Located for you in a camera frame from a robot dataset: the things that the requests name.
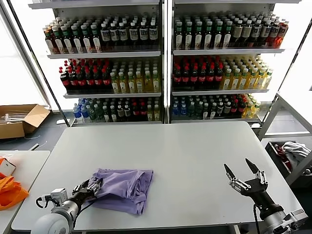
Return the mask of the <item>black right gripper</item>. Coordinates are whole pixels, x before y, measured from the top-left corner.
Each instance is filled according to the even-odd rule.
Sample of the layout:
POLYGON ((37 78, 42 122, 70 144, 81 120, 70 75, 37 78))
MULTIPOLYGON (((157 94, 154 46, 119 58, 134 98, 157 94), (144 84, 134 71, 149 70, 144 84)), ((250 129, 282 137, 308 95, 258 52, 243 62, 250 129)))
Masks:
POLYGON ((244 182, 236 178, 227 164, 224 164, 226 175, 229 178, 229 185, 243 196, 248 196, 254 201, 256 207, 260 210, 261 219, 265 219, 274 213, 283 211, 283 208, 280 205, 275 204, 266 192, 268 181, 265 172, 259 170, 259 168, 247 158, 245 161, 256 179, 244 182))

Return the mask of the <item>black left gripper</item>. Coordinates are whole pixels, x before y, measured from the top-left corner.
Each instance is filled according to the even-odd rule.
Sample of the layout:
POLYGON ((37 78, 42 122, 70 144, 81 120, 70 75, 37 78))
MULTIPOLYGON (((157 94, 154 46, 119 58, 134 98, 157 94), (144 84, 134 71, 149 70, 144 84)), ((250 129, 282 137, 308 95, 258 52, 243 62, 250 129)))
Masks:
POLYGON ((73 193, 75 194, 73 195, 72 200, 76 204, 83 204, 86 200, 93 198, 102 187, 102 179, 93 181, 90 185, 90 189, 88 188, 88 184, 89 180, 86 180, 73 189, 73 193))

